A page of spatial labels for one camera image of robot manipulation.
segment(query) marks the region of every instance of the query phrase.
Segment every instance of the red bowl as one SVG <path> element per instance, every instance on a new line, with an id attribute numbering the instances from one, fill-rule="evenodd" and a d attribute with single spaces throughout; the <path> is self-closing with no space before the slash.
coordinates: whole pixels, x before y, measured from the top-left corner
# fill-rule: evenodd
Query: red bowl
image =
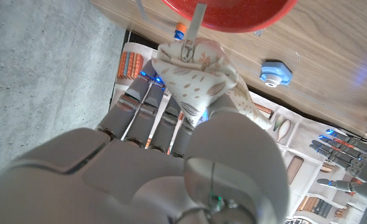
<path id="1" fill-rule="evenodd" d="M 192 20 L 198 2 L 207 4 L 203 27 L 222 32 L 250 32 L 272 25 L 297 0 L 163 0 L 175 12 Z"/>

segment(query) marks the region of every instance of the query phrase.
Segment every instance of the leaf-patterned fabric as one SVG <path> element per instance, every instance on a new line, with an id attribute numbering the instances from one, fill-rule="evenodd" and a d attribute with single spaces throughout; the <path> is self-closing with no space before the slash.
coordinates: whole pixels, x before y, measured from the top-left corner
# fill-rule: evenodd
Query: leaf-patterned fabric
<path id="1" fill-rule="evenodd" d="M 243 79 L 219 43 L 197 38 L 193 57 L 188 62 L 181 59 L 183 44 L 184 40 L 160 44 L 152 64 L 191 125 L 197 124 L 207 106 L 229 91 L 231 94 L 228 95 L 240 113 L 262 128 L 271 126 L 270 121 L 256 109 L 247 86 L 243 85 Z M 243 98 L 239 99 L 238 94 L 242 94 Z"/>

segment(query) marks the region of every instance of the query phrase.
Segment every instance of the white knob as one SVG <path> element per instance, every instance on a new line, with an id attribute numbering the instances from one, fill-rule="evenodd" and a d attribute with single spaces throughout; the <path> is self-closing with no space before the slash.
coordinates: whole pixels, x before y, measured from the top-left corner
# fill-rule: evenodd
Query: white knob
<path id="1" fill-rule="evenodd" d="M 281 77 L 278 77 L 277 75 L 266 75 L 266 79 L 265 79 L 265 85 L 269 86 L 269 87 L 277 87 L 278 84 L 280 84 L 282 81 Z"/>

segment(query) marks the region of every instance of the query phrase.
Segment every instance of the gray concrete floor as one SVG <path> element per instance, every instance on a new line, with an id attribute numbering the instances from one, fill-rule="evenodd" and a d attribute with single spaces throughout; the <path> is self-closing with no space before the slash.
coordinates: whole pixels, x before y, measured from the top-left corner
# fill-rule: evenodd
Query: gray concrete floor
<path id="1" fill-rule="evenodd" d="M 89 1 L 0 0 L 0 168 L 106 114 L 123 29 Z"/>

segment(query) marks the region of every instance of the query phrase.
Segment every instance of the wooden table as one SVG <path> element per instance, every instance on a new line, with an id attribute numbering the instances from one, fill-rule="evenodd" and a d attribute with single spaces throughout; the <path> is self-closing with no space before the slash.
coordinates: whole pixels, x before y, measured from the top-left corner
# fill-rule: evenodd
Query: wooden table
<path id="1" fill-rule="evenodd" d="M 158 43 L 173 41 L 181 18 L 161 0 L 91 0 L 112 22 Z M 364 136 L 367 128 L 367 0 L 300 0 L 262 36 L 201 28 L 200 37 L 221 43 L 246 83 L 304 113 Z M 292 71 L 288 86 L 259 79 L 267 59 Z"/>

